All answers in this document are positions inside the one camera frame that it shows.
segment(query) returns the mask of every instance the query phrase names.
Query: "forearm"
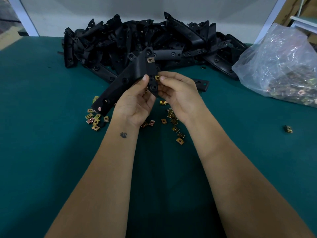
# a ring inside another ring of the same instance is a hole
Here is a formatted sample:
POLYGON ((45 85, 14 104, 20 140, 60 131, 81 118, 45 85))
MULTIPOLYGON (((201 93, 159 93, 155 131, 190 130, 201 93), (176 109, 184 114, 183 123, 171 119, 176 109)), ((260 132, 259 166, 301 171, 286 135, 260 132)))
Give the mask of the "forearm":
POLYGON ((314 237, 299 215, 206 112, 187 128, 230 237, 314 237))
POLYGON ((137 127, 113 117, 97 154, 47 238, 125 237, 138 132, 137 127))

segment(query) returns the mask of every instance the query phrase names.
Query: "plastic bag of clips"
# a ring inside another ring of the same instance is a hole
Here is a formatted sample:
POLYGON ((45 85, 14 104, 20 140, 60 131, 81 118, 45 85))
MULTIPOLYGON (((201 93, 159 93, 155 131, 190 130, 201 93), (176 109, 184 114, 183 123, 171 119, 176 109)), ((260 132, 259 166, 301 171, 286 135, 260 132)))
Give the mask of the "plastic bag of clips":
POLYGON ((317 53, 296 28, 273 24, 232 70, 261 95, 317 108, 317 53))

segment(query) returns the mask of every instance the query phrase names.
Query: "teal work surface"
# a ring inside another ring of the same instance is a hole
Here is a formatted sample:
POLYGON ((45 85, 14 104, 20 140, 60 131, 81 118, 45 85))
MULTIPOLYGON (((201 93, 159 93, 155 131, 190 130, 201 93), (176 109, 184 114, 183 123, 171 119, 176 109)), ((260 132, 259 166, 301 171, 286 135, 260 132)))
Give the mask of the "teal work surface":
MULTIPOLYGON (((65 69, 57 51, 60 38, 24 37, 0 52, 0 237, 43 237, 106 131, 84 116, 108 84, 80 65, 65 69)), ((260 96, 210 68, 178 72, 210 81, 209 110, 317 234, 317 109, 260 96)), ((178 125, 180 146, 161 123, 168 107, 157 99, 154 126, 140 130, 127 237, 224 237, 187 130, 178 125)))

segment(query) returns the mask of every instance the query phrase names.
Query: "white wall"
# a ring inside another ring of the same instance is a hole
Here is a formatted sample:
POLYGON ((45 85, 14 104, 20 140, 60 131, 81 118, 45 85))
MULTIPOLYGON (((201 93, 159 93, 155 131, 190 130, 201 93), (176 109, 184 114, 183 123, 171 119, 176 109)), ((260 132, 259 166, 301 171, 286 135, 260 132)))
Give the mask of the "white wall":
POLYGON ((164 11, 184 22, 216 22, 217 31, 253 43, 277 0, 21 0, 40 36, 63 36, 94 18, 119 14, 123 22, 164 21, 164 11))

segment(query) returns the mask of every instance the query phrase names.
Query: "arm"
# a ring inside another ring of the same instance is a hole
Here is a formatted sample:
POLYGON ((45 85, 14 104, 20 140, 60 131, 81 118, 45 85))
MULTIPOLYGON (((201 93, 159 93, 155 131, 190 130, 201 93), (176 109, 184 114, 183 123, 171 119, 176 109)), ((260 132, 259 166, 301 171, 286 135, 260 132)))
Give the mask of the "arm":
POLYGON ((229 139, 187 77, 161 72, 159 94, 187 127, 231 237, 314 237, 279 192, 229 139))
POLYGON ((155 101, 144 94, 148 82, 145 76, 117 102, 99 150, 46 238, 125 237, 139 128, 155 101))

